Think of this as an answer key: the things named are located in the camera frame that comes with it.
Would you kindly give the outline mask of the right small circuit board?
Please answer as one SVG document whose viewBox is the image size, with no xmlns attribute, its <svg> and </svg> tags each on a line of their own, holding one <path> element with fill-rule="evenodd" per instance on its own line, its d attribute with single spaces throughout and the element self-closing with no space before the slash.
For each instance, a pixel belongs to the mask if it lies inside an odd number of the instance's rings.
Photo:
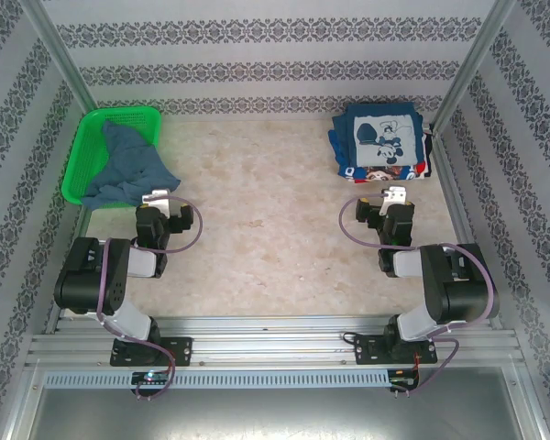
<svg viewBox="0 0 550 440">
<path fill-rule="evenodd" d="M 391 386 L 395 389 L 405 389 L 411 391 L 414 390 L 419 383 L 418 374 L 411 373 L 411 371 L 391 371 L 389 377 Z"/>
</svg>

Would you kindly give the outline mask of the left small circuit board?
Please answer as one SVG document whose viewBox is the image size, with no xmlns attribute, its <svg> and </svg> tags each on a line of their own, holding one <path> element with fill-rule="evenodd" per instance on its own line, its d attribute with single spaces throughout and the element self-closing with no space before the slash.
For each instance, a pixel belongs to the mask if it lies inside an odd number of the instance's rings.
<svg viewBox="0 0 550 440">
<path fill-rule="evenodd" d="M 164 386 L 169 379 L 169 374 L 160 371 L 134 372 L 131 377 L 131 384 Z"/>
</svg>

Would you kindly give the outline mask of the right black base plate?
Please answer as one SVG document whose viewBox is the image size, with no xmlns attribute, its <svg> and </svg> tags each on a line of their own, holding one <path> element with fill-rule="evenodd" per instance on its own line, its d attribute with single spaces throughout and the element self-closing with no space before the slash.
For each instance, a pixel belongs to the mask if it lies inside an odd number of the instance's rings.
<svg viewBox="0 0 550 440">
<path fill-rule="evenodd" d="M 360 335 L 355 340 L 358 365 L 433 365 L 435 345 L 429 341 L 393 341 L 382 335 Z"/>
</svg>

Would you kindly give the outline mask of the aluminium front rail frame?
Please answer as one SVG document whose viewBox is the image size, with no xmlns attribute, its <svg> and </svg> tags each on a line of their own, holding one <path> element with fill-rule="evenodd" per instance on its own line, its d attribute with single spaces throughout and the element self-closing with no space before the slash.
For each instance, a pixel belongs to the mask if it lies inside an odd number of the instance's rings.
<svg viewBox="0 0 550 440">
<path fill-rule="evenodd" d="M 165 336 L 193 341 L 194 369 L 352 369 L 353 349 L 346 332 L 382 332 L 387 316 L 161 317 Z M 517 335 L 486 322 L 458 329 L 460 347 L 453 367 L 499 367 L 523 362 Z M 24 361 L 27 369 L 109 369 L 113 337 L 95 321 L 64 316 L 55 331 L 33 335 Z"/>
</svg>

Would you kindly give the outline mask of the green plastic basket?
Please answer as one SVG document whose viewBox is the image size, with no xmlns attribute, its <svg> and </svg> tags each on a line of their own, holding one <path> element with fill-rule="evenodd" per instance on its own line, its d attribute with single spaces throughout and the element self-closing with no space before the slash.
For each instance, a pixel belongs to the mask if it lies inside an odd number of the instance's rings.
<svg viewBox="0 0 550 440">
<path fill-rule="evenodd" d="M 151 106 L 99 108 L 85 115 L 78 125 L 71 154 L 61 184 L 64 199 L 81 205 L 86 189 L 108 162 L 103 125 L 110 121 L 134 128 L 149 144 L 160 140 L 161 113 Z"/>
</svg>

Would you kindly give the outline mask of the grey metal front panel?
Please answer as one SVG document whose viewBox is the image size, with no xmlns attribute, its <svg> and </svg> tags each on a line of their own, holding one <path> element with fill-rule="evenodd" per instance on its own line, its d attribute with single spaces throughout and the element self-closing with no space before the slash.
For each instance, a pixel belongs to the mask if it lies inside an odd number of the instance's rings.
<svg viewBox="0 0 550 440">
<path fill-rule="evenodd" d="M 381 388 L 44 389 L 29 440 L 542 440 L 515 369 L 452 368 L 412 397 Z"/>
</svg>

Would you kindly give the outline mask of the small circuit board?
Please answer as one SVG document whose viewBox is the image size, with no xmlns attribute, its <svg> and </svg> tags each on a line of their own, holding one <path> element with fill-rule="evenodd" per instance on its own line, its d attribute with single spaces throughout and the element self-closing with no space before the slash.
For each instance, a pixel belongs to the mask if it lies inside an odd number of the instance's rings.
<svg viewBox="0 0 550 440">
<path fill-rule="evenodd" d="M 405 389 L 411 391 L 414 390 L 419 383 L 418 374 L 411 373 L 411 371 L 391 371 L 389 377 L 391 386 L 395 389 Z"/>
<path fill-rule="evenodd" d="M 164 386 L 169 379 L 169 374 L 160 371 L 134 372 L 131 377 L 131 384 Z"/>
</svg>

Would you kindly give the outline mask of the folded royal blue t-shirt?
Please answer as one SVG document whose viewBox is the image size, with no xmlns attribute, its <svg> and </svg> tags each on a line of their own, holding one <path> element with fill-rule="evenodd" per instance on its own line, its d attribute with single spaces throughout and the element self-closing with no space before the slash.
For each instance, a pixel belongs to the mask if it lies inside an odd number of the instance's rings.
<svg viewBox="0 0 550 440">
<path fill-rule="evenodd" d="M 338 134 L 334 129 L 330 129 L 327 133 L 330 145 L 335 155 L 335 162 L 338 165 L 338 174 L 340 176 L 346 175 L 346 169 L 350 165 L 349 158 L 347 156 L 346 148 L 342 145 L 338 138 Z"/>
</svg>

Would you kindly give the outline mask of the folded colourful print t-shirt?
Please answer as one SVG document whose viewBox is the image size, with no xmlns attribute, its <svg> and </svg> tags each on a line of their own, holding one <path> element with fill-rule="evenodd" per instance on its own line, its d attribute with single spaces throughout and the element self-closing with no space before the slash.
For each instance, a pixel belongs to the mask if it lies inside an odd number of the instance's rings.
<svg viewBox="0 0 550 440">
<path fill-rule="evenodd" d="M 348 167 L 340 166 L 338 175 L 354 183 L 375 181 L 409 181 L 423 180 L 432 175 L 432 171 L 426 162 L 413 166 L 392 167 Z"/>
</svg>

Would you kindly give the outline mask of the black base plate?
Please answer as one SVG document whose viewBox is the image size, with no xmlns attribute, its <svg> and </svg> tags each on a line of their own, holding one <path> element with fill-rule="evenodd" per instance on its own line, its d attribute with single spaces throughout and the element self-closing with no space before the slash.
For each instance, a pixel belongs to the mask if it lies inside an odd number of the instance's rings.
<svg viewBox="0 0 550 440">
<path fill-rule="evenodd" d="M 435 345 L 429 341 L 393 341 L 382 335 L 360 335 L 355 340 L 358 365 L 433 365 Z"/>
<path fill-rule="evenodd" d="M 175 359 L 177 367 L 191 362 L 193 340 L 190 337 L 162 337 L 160 346 Z M 112 367 L 169 367 L 168 356 L 157 348 L 115 339 L 109 363 Z"/>
</svg>

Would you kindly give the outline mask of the folded navy cartoon print t-shirt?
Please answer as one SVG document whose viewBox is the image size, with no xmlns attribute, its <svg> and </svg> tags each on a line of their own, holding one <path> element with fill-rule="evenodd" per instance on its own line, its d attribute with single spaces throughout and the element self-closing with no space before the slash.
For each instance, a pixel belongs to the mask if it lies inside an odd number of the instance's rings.
<svg viewBox="0 0 550 440">
<path fill-rule="evenodd" d="M 404 167 L 424 158 L 423 118 L 412 102 L 350 104 L 333 118 L 350 167 Z"/>
</svg>

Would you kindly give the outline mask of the plain blue t-shirt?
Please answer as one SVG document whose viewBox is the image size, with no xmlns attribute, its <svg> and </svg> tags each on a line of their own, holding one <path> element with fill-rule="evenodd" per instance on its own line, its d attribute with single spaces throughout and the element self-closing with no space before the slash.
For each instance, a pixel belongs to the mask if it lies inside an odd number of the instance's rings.
<svg viewBox="0 0 550 440">
<path fill-rule="evenodd" d="M 111 204 L 138 206 L 155 190 L 176 190 L 181 181 L 164 165 L 155 146 L 133 127 L 106 120 L 102 132 L 109 155 L 81 198 L 91 210 Z"/>
</svg>

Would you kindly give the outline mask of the aluminium corner post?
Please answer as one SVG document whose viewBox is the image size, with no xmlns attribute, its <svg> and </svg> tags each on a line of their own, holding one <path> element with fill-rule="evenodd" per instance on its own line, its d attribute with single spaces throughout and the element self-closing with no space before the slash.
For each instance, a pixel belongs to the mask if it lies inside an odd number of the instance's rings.
<svg viewBox="0 0 550 440">
<path fill-rule="evenodd" d="M 37 31 L 38 36 L 47 48 L 51 58 L 57 65 L 63 79 L 69 85 L 75 99 L 78 101 L 84 113 L 89 113 L 97 108 L 85 80 L 79 68 L 67 50 L 61 35 L 51 21 L 41 0 L 18 0 L 25 14 Z"/>
<path fill-rule="evenodd" d="M 436 113 L 434 119 L 434 132 L 440 133 L 444 130 L 515 3 L 516 0 L 494 0 L 491 10 L 487 14 L 467 56 L 462 62 L 453 83 L 448 89 Z"/>
</svg>

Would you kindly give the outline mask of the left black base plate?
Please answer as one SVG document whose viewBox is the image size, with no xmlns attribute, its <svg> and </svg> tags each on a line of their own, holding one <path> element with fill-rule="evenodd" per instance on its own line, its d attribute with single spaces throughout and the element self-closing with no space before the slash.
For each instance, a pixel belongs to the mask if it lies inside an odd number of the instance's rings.
<svg viewBox="0 0 550 440">
<path fill-rule="evenodd" d="M 177 367 L 191 362 L 193 340 L 190 337 L 162 337 L 160 346 L 175 359 Z M 168 356 L 157 348 L 115 339 L 109 363 L 112 367 L 169 367 Z"/>
</svg>

